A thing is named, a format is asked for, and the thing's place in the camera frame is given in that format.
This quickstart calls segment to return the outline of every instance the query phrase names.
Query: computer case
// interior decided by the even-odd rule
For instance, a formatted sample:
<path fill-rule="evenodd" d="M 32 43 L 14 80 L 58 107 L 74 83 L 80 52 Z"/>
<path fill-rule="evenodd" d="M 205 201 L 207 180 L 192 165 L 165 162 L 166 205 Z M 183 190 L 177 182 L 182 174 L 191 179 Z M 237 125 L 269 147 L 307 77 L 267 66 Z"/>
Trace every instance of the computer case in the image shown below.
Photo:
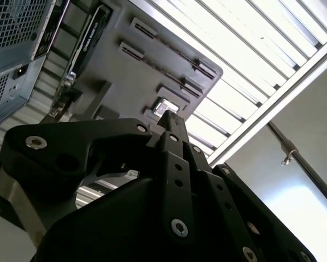
<path fill-rule="evenodd" d="M 42 56 L 0 73 L 0 123 L 28 102 L 44 60 Z"/>
<path fill-rule="evenodd" d="M 67 4 L 0 0 L 0 74 L 47 53 Z"/>

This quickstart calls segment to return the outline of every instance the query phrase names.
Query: white wall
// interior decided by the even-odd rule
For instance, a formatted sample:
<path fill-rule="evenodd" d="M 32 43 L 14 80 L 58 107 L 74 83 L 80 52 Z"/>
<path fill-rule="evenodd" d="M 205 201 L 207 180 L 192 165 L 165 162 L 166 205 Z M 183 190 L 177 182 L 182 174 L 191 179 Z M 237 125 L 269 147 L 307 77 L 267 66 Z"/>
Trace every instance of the white wall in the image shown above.
<path fill-rule="evenodd" d="M 273 122 L 327 183 L 327 71 Z M 265 127 L 227 163 L 319 262 L 327 262 L 327 201 L 295 162 L 281 166 L 283 158 Z"/>

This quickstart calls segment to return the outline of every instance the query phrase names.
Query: metal pipe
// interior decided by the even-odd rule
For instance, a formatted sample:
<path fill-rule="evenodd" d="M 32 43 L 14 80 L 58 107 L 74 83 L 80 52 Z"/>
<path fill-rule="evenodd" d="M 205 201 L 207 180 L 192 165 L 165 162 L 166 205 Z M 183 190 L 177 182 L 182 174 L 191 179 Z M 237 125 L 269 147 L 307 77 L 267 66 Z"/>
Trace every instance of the metal pipe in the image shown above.
<path fill-rule="evenodd" d="M 267 127 L 271 130 L 273 135 L 281 143 L 282 150 L 288 156 L 289 152 L 291 157 L 298 163 L 300 168 L 306 173 L 310 180 L 315 184 L 315 186 L 320 190 L 320 192 L 327 199 L 327 184 L 319 176 L 319 174 L 309 165 L 304 157 L 299 153 L 299 150 L 294 146 L 294 144 L 286 138 L 286 136 L 279 130 L 279 128 L 271 121 L 267 124 Z"/>

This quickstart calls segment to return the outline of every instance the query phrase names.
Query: metal bracket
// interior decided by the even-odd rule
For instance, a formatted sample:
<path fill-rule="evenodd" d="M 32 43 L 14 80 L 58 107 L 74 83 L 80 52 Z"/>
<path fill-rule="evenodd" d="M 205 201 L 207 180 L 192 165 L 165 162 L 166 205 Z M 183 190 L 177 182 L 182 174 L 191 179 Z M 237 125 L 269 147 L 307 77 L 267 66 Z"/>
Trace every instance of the metal bracket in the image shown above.
<path fill-rule="evenodd" d="M 298 149 L 295 147 L 295 145 L 288 139 L 284 140 L 281 143 L 281 149 L 285 152 L 286 157 L 281 162 L 282 166 L 288 165 L 294 158 L 293 153 L 299 152 Z"/>

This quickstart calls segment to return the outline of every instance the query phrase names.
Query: mounting hole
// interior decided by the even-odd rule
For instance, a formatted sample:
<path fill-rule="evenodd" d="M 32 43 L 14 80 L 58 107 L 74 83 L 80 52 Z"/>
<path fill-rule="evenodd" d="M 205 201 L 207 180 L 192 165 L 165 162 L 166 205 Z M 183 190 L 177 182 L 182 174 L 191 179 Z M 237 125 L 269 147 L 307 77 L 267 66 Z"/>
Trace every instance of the mounting hole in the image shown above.
<path fill-rule="evenodd" d="M 288 251 L 288 254 L 289 254 L 290 258 L 292 258 L 293 261 L 300 262 L 300 258 L 299 258 L 299 256 L 296 254 L 296 252 L 294 250 L 288 249 L 287 251 Z"/>
<path fill-rule="evenodd" d="M 31 140 L 31 143 L 33 145 L 40 146 L 42 144 L 42 141 L 41 140 L 38 140 L 38 139 L 32 139 Z"/>
<path fill-rule="evenodd" d="M 224 188 L 223 188 L 220 184 L 217 184 L 217 188 L 218 188 L 220 191 L 224 191 Z"/>
<path fill-rule="evenodd" d="M 47 141 L 40 136 L 32 135 L 25 139 L 25 145 L 31 149 L 40 150 L 47 147 Z"/>
<path fill-rule="evenodd" d="M 32 33 L 31 36 L 30 36 L 30 40 L 31 41 L 35 41 L 37 38 L 37 34 L 36 33 Z"/>
<path fill-rule="evenodd" d="M 178 186 L 178 187 L 182 187 L 183 186 L 183 182 L 181 182 L 179 179 L 176 179 L 174 180 L 175 184 Z"/>
<path fill-rule="evenodd" d="M 225 202 L 225 207 L 226 207 L 228 210 L 233 209 L 232 206 L 231 206 L 228 202 Z"/>
<path fill-rule="evenodd" d="M 175 168 L 176 168 L 177 170 L 179 170 L 179 171 L 183 170 L 183 168 L 182 168 L 180 165 L 178 165 L 178 164 L 175 164 Z"/>
<path fill-rule="evenodd" d="M 74 156 L 70 154 L 60 154 L 56 160 L 56 165 L 60 170 L 66 172 L 76 171 L 80 165 L 80 162 Z"/>
<path fill-rule="evenodd" d="M 137 129 L 138 129 L 139 131 L 141 131 L 141 132 L 143 132 L 143 133 L 147 131 L 146 127 L 144 127 L 144 126 L 142 126 L 142 125 L 140 125 L 140 124 L 137 124 L 136 127 L 137 127 Z"/>
<path fill-rule="evenodd" d="M 178 141 L 179 141 L 179 139 L 178 139 L 176 136 L 174 136 L 174 135 L 170 135 L 169 137 L 170 137 L 171 140 L 173 140 L 174 142 L 178 142 Z"/>

